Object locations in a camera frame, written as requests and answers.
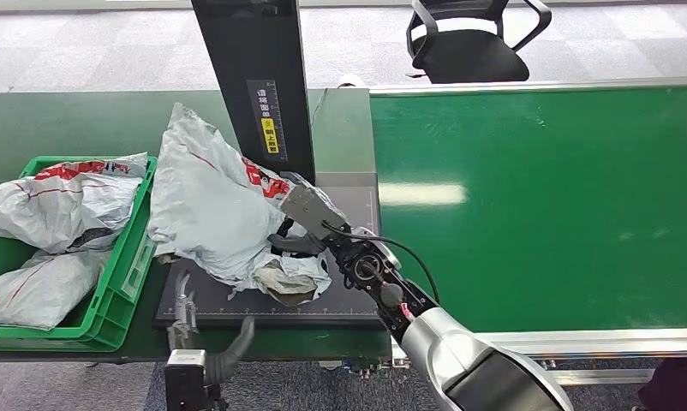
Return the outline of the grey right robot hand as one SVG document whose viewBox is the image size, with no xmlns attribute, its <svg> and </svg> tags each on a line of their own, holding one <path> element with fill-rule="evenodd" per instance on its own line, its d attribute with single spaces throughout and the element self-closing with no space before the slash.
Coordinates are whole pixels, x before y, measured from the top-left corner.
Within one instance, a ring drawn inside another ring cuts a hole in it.
<svg viewBox="0 0 687 411">
<path fill-rule="evenodd" d="M 346 239 L 346 231 L 342 231 L 332 222 L 323 220 L 321 226 L 327 235 L 320 239 L 314 234 L 286 237 L 278 233 L 270 234 L 267 240 L 273 248 L 281 252 L 303 253 L 318 255 L 330 251 L 336 259 L 352 258 L 355 255 L 353 243 Z"/>
</svg>

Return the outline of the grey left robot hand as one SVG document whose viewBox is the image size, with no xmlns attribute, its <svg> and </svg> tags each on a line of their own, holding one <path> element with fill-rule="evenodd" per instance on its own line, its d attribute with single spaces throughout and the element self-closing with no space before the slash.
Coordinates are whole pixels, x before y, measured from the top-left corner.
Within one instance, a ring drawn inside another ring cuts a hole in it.
<svg viewBox="0 0 687 411">
<path fill-rule="evenodd" d="M 183 271 L 176 276 L 174 314 L 175 320 L 167 328 L 170 351 L 196 351 L 199 357 L 203 349 L 196 348 L 199 330 L 196 321 L 194 291 L 187 291 L 190 273 Z M 208 384 L 222 384 L 231 379 L 237 365 L 248 350 L 255 334 L 255 318 L 243 319 L 239 334 L 222 353 L 205 354 L 202 365 L 205 368 L 205 381 Z"/>
</svg>

